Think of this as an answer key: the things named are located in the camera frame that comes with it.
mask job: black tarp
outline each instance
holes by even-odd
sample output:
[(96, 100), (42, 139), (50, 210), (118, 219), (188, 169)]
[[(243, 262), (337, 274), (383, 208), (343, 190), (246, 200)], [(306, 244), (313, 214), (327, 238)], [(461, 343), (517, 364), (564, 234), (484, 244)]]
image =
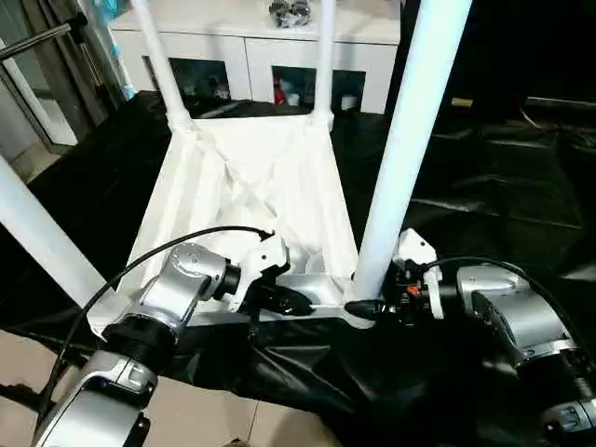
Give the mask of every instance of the black tarp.
[[(155, 94), (137, 96), (31, 185), (106, 277), (128, 258), (167, 149), (163, 112)], [(292, 112), (246, 103), (227, 116)], [(358, 243), (387, 129), (378, 115), (335, 118), (333, 147)], [(586, 131), (440, 123), (405, 223), (440, 257), (482, 255), (526, 268), (553, 290), (592, 354), (594, 148)], [(72, 302), (5, 232), (0, 245), (11, 260), (0, 323), (64, 311), (58, 321), (13, 329), (54, 346)], [(82, 331), (75, 346), (92, 350), (96, 340)], [(368, 331), (340, 320), (227, 325), (187, 330), (167, 375), (316, 412), (346, 447), (533, 445), (539, 427), (523, 390), (486, 361), (497, 355), (482, 328), (459, 318)]]

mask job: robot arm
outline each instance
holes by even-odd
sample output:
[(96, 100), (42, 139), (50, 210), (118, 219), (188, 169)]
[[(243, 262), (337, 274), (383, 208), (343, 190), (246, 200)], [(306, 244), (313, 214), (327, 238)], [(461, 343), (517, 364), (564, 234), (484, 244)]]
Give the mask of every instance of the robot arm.
[(589, 356), (560, 315), (513, 271), (476, 264), (457, 270), (446, 287), (435, 251), (413, 230), (400, 236), (387, 275), (385, 300), (352, 302), (345, 309), (367, 319), (395, 318), (413, 326), (421, 318), (443, 318), (441, 299), (459, 298), (466, 313), (492, 328), (541, 413), (549, 440), (565, 444), (596, 438), (596, 394), (590, 385)]
[[(197, 244), (172, 249), (136, 304), (106, 328), (105, 346), (42, 421), (33, 446), (142, 446), (150, 427), (142, 411), (197, 303), (225, 300), (239, 310), (261, 287), (269, 297), (283, 296), (275, 276), (288, 262), (288, 251), (276, 236), (262, 241), (240, 266)], [(291, 296), (295, 308), (305, 312), (304, 300), (309, 301), (296, 292)], [(282, 310), (295, 311), (291, 304)]]

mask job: white metal tube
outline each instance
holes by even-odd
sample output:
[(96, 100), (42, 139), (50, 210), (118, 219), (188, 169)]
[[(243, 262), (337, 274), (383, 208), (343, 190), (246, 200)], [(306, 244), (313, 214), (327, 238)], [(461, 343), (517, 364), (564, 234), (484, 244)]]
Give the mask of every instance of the white metal tube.
[(380, 295), (471, 3), (420, 4), (349, 299)]
[(315, 115), (332, 119), (333, 43), (335, 40), (335, 0), (321, 0), (318, 26), (317, 83)]
[(161, 96), (168, 109), (169, 126), (172, 130), (180, 128), (191, 129), (193, 121), (184, 107), (183, 99), (176, 84), (176, 78), (159, 40), (159, 34), (151, 17), (149, 6), (147, 6), (146, 0), (132, 0), (132, 5), (134, 6), (142, 33), (145, 36), (147, 48), (149, 49), (149, 59), (156, 74)]
[(78, 305), (105, 284), (1, 156), (0, 222)]

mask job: cable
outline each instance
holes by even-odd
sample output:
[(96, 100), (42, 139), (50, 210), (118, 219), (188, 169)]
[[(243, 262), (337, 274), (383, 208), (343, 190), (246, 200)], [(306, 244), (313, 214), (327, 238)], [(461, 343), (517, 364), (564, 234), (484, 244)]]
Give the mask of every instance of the cable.
[(432, 267), (437, 267), (445, 264), (491, 264), (497, 267), (504, 268), (509, 272), (515, 273), (521, 279), (524, 279), (532, 286), (535, 292), (545, 297), (547, 301), (556, 303), (552, 295), (549, 293), (546, 287), (532, 278), (530, 275), (525, 273), (521, 267), (515, 264), (506, 263), (504, 261), (497, 261), (491, 258), (483, 258), (481, 256), (455, 256), (453, 258), (443, 258), (433, 261), (432, 263), (423, 264), (422, 268), (424, 271), (430, 270)]
[(52, 393), (60, 379), (61, 364), (63, 363), (64, 356), (66, 354), (66, 350), (68, 349), (69, 344), (73, 341), (73, 338), (75, 337), (77, 329), (81, 325), (81, 322), (83, 321), (83, 319), (85, 318), (85, 315), (88, 313), (88, 311), (91, 309), (91, 307), (93, 307), (98, 301), (100, 301), (100, 299), (103, 297), (103, 295), (108, 290), (110, 290), (123, 276), (125, 276), (132, 269), (137, 267), (139, 264), (142, 264), (143, 262), (145, 262), (147, 259), (151, 258), (152, 256), (155, 256), (156, 254), (159, 254), (162, 251), (165, 251), (171, 247), (174, 247), (175, 245), (185, 242), (188, 239), (209, 235), (211, 233), (219, 233), (222, 231), (246, 231), (249, 233), (255, 233), (261, 238), (261, 240), (265, 240), (268, 237), (272, 236), (270, 233), (267, 233), (266, 231), (260, 230), (258, 228), (254, 228), (252, 226), (227, 225), (227, 226), (216, 226), (213, 228), (206, 228), (204, 230), (195, 231), (194, 233), (190, 233), (190, 234), (182, 236), (182, 237), (177, 237), (177, 238), (171, 240), (170, 242), (166, 242), (165, 244), (160, 245), (159, 247), (146, 252), (143, 256), (140, 256), (135, 261), (128, 264), (120, 273), (118, 273), (113, 278), (111, 278), (109, 281), (107, 281), (91, 297), (91, 299), (87, 302), (87, 304), (81, 309), (79, 314), (76, 316), (76, 319), (74, 320), (70, 331), (68, 331), (68, 334), (66, 335), (66, 338), (64, 339), (64, 342), (62, 343), (62, 348), (61, 348), (60, 354), (56, 357), (56, 361), (54, 362), (54, 366), (52, 367), (52, 372), (50, 373), (47, 383), (43, 389), (41, 401), (39, 404), (39, 414), (37, 415), (37, 422), (35, 424), (35, 430), (37, 430), (39, 428), (44, 417), (46, 417), (47, 409), (48, 409), (49, 403), (51, 401)]
[(530, 126), (532, 126), (535, 129), (542, 129), (542, 126), (540, 126), (539, 124), (537, 124), (530, 116), (528, 116), (528, 114), (525, 113), (525, 111), (523, 110), (523, 108), (520, 106), (520, 112), (521, 112), (521, 116), (523, 116), (523, 118), (530, 123)]

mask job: white table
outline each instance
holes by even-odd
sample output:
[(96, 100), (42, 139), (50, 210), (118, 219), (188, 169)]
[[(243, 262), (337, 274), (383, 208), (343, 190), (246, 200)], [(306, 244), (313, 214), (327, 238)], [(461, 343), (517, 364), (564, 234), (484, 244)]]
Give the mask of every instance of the white table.
[[(319, 2), (311, 23), (282, 30), (267, 0), (153, 0), (151, 12), (170, 58), (223, 61), (232, 99), (273, 102), (273, 66), (315, 68)], [(136, 90), (154, 90), (133, 11), (112, 32)], [(334, 69), (365, 73), (360, 110), (383, 113), (400, 42), (399, 0), (338, 0)]]

